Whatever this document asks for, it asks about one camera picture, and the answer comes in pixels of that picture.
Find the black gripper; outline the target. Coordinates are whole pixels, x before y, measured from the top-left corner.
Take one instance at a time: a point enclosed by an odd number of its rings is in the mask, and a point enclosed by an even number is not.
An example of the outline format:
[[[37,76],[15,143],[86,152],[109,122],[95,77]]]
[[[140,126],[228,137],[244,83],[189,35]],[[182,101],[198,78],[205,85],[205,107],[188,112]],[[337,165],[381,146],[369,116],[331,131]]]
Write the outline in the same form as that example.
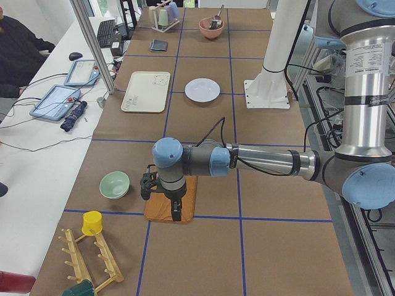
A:
[[[165,196],[171,200],[171,215],[172,221],[178,221],[178,216],[182,213],[182,198],[186,194],[186,182],[178,189],[167,189],[164,186],[163,191]]]

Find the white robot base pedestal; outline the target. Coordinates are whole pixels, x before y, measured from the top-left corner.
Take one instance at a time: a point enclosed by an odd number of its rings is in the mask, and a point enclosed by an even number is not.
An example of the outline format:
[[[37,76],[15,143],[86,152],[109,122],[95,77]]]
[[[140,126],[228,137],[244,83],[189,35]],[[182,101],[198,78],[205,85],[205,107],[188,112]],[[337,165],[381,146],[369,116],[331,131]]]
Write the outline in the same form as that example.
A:
[[[246,107],[249,109],[289,109],[287,64],[293,55],[313,1],[279,1],[261,72],[244,81]]]

